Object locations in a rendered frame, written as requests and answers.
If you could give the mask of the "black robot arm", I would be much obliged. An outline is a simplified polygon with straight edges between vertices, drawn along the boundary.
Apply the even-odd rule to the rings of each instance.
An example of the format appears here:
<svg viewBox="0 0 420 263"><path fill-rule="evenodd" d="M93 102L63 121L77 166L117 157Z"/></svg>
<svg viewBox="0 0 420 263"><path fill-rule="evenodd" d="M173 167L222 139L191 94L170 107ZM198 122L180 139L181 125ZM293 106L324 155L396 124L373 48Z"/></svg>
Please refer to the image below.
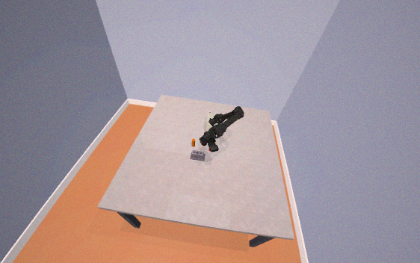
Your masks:
<svg viewBox="0 0 420 263"><path fill-rule="evenodd" d="M241 106L236 107L233 111L227 113L227 114L216 114L213 116L214 118L210 118L209 123L213 126L209 129L208 132L206 132L201 138L200 143L202 146L207 145L209 141L214 138L218 139L223 135L223 133L226 131L226 129L232 125L236 120L241 119L244 117L244 112L241 108ZM228 119L228 120L226 120ZM224 123L223 121L226 120ZM214 124L218 124L214 126ZM222 123L222 124L221 124ZM217 137L216 137L217 135Z"/></svg>

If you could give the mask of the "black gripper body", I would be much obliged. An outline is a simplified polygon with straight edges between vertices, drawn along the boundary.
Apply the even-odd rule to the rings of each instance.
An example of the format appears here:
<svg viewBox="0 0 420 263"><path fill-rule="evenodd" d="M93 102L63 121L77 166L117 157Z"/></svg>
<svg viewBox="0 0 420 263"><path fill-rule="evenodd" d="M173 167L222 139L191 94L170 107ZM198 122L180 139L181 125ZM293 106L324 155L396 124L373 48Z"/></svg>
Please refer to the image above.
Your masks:
<svg viewBox="0 0 420 263"><path fill-rule="evenodd" d="M210 149L210 151L211 152L216 152L216 151L218 151L219 150L219 148L218 148L218 146L216 145L216 140L214 139L214 138L212 138L210 141L209 141L209 143L210 143L210 147L209 147L209 149Z"/></svg>

